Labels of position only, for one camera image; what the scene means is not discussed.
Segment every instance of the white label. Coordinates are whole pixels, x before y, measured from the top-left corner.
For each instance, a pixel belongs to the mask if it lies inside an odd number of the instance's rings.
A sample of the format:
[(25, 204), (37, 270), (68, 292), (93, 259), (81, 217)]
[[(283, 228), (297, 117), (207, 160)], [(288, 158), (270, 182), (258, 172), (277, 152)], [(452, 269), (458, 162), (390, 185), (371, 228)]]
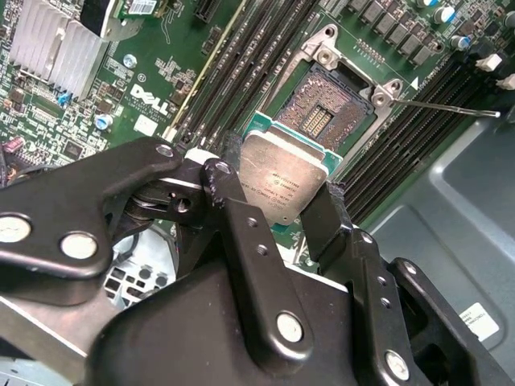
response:
[(139, 84), (132, 86), (130, 95), (136, 99), (141, 99), (145, 105), (151, 105), (152, 109), (159, 111), (162, 115), (168, 114), (168, 103), (163, 102), (161, 105), (161, 100), (159, 98), (156, 98), (152, 92), (145, 91)]
[(150, 118), (145, 117), (141, 114), (138, 120), (134, 124), (134, 130), (144, 133), (149, 137), (154, 135), (154, 131), (158, 128), (157, 122), (152, 121)]
[(480, 303), (475, 303), (459, 316), (480, 342), (499, 331), (499, 326)]
[(156, 4), (152, 0), (136, 0), (130, 6), (128, 14), (152, 14)]

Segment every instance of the metal rod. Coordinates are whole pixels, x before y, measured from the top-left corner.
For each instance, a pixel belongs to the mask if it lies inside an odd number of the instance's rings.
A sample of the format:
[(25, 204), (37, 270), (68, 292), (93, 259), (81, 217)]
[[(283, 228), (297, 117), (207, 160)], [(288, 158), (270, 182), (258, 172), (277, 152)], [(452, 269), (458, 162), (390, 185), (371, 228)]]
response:
[(473, 117), (493, 117), (498, 118), (501, 116), (499, 111), (491, 111), (491, 110), (472, 110), (472, 109), (464, 109), (462, 107), (457, 106), (447, 106), (447, 105), (437, 105), (434, 103), (423, 103), (417, 101), (404, 101), (400, 99), (393, 100), (396, 103), (401, 105), (409, 105), (415, 107), (423, 107), (426, 109), (436, 109), (436, 110), (444, 110), (450, 111), (452, 113), (464, 114), (464, 115), (472, 115)]

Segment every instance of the capacitor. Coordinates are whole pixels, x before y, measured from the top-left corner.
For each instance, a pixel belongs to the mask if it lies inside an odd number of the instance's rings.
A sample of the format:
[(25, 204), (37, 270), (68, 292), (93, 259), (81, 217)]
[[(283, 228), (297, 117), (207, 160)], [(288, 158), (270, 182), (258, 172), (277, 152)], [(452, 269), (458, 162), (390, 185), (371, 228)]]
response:
[(507, 28), (515, 28), (515, 10), (512, 10), (506, 14), (505, 26), (507, 26)]
[(100, 131), (107, 130), (113, 124), (113, 117), (108, 114), (99, 114), (95, 117), (95, 127)]
[(61, 95), (57, 97), (57, 104), (60, 107), (64, 107), (67, 105), (72, 99), (72, 94), (70, 92), (63, 92)]
[(471, 40), (467, 36), (455, 35), (451, 38), (451, 47), (457, 51), (466, 51), (470, 47)]
[(435, 6), (438, 4), (439, 0), (417, 0), (417, 5), (419, 8), (426, 8), (428, 6)]
[(452, 6), (441, 6), (435, 10), (433, 19), (437, 24), (450, 23), (456, 16), (456, 11)]

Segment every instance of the white connector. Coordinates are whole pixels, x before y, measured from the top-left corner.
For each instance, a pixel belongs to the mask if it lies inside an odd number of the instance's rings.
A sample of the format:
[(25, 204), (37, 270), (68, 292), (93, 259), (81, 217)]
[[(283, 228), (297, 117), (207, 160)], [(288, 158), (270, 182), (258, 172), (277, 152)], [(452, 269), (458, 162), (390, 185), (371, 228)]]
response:
[(476, 67), (486, 72), (492, 72), (499, 67), (501, 62), (502, 58), (498, 54), (491, 54), (488, 58), (478, 60), (476, 62)]
[(512, 74), (503, 80), (498, 80), (497, 86), (504, 90), (515, 90), (515, 74)]

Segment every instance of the aluminum heatsink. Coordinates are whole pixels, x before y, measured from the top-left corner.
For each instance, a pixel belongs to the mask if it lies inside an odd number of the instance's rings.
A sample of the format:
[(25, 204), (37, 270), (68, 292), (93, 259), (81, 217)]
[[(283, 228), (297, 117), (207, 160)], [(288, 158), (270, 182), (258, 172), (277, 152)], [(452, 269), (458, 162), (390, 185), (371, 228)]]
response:
[(24, 0), (9, 60), (82, 100), (108, 43), (43, 0)]

